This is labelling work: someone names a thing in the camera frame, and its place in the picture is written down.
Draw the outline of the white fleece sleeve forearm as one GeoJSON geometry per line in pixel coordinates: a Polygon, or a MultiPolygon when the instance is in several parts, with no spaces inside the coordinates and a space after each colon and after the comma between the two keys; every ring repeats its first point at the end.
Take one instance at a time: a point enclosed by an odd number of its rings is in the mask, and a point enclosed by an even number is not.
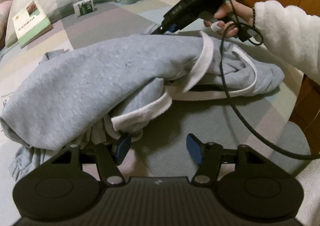
{"type": "Polygon", "coordinates": [[[254,9],[265,47],[319,83],[319,17],[278,1],[258,2],[254,9]]]}

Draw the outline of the person's right hand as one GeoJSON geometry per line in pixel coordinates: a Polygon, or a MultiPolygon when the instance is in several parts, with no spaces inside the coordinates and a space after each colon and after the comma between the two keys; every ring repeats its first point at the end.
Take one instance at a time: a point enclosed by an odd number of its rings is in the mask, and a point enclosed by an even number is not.
{"type": "Polygon", "coordinates": [[[209,19],[204,20],[203,23],[205,27],[213,29],[213,31],[221,36],[229,27],[226,33],[226,37],[236,37],[239,31],[238,27],[233,24],[236,20],[236,15],[238,16],[238,19],[244,21],[250,26],[253,26],[253,9],[237,1],[232,1],[232,3],[225,3],[224,5],[222,5],[213,15],[213,18],[215,19],[214,22],[209,19]]]}

